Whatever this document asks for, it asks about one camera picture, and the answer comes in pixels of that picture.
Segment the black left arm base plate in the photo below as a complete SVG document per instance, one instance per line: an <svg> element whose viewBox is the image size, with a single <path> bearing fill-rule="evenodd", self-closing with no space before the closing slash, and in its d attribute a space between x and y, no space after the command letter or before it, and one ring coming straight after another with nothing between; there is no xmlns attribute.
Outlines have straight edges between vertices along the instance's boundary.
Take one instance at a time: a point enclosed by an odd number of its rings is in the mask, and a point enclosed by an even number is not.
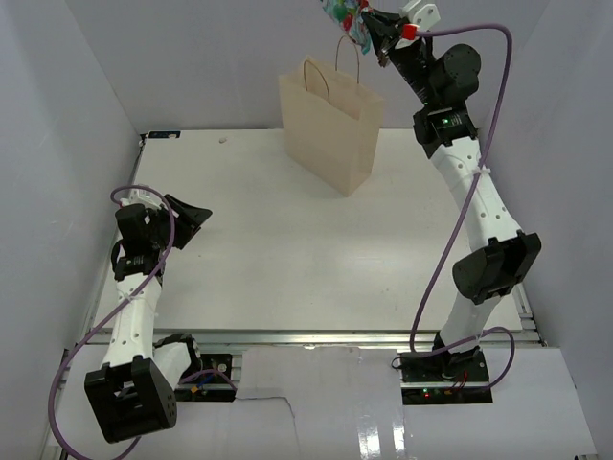
<svg viewBox="0 0 613 460"><path fill-rule="evenodd" d="M231 403L236 389L233 379L234 357L231 354L203 353L200 363L184 373L174 390L182 403Z"/></svg>

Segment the teal snack bag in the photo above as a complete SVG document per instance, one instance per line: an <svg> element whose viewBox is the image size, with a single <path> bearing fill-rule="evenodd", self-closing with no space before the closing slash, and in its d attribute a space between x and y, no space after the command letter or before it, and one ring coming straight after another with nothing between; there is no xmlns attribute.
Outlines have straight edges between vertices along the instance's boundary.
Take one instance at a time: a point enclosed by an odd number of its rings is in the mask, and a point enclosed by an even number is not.
<svg viewBox="0 0 613 460"><path fill-rule="evenodd" d="M368 54L372 40L361 13L371 11L370 3L367 0L321 0L320 5L361 53Z"/></svg>

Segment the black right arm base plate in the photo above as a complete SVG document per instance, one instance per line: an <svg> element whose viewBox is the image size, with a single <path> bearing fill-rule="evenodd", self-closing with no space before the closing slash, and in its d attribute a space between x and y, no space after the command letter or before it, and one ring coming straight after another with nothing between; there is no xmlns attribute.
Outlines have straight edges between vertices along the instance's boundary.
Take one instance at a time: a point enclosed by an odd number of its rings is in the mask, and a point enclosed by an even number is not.
<svg viewBox="0 0 613 460"><path fill-rule="evenodd" d="M441 356L397 356L392 367L400 371L404 406L467 405L493 403L485 356L478 351L460 363L443 368Z"/></svg>

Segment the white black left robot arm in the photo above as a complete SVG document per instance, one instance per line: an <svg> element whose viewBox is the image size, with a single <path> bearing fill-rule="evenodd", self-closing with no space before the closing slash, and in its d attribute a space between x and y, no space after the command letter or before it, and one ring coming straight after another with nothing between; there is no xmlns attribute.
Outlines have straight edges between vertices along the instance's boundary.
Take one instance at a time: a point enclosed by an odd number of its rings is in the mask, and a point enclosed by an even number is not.
<svg viewBox="0 0 613 460"><path fill-rule="evenodd" d="M182 249L212 211L171 195L158 201L133 191L115 214L120 238L111 268L119 301L111 340L100 369L85 376L84 390L109 444L175 426L175 388L202 371L197 344L188 333L154 340L168 248Z"/></svg>

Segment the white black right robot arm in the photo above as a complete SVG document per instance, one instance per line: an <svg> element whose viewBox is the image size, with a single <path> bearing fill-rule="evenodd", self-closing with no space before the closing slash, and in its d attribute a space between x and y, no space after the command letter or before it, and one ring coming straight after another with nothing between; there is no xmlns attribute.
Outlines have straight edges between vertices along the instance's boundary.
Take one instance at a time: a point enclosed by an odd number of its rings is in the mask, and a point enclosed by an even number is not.
<svg viewBox="0 0 613 460"><path fill-rule="evenodd" d="M399 13L366 7L360 16L380 66L394 65L421 101L413 117L417 142L459 207L442 256L460 231L468 237L468 254L452 267L457 295L432 351L399 360L403 369L418 365L452 382L475 361L489 317L523 282L542 243L523 231L499 195L486 166L493 137L481 142L468 113L466 102L480 86L479 53L460 43L435 56L432 28L440 15L430 2L411 1Z"/></svg>

